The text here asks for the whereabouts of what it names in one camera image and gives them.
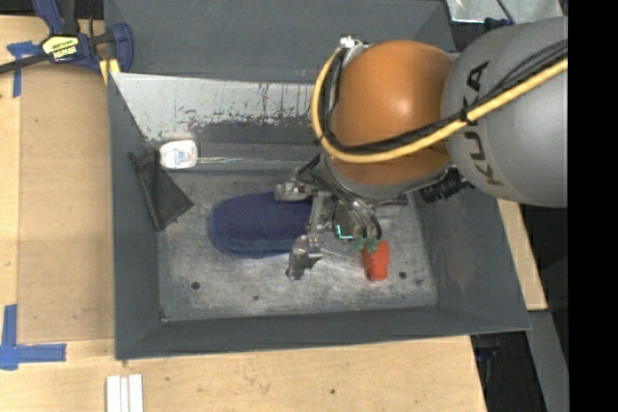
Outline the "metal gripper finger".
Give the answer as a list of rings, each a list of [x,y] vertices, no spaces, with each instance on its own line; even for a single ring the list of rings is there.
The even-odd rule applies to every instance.
[[[284,203],[309,202],[317,190],[316,186],[306,182],[285,181],[276,185],[274,199]]]
[[[311,269],[323,258],[323,245],[318,236],[303,234],[293,244],[289,254],[287,276],[300,280],[307,269]]]

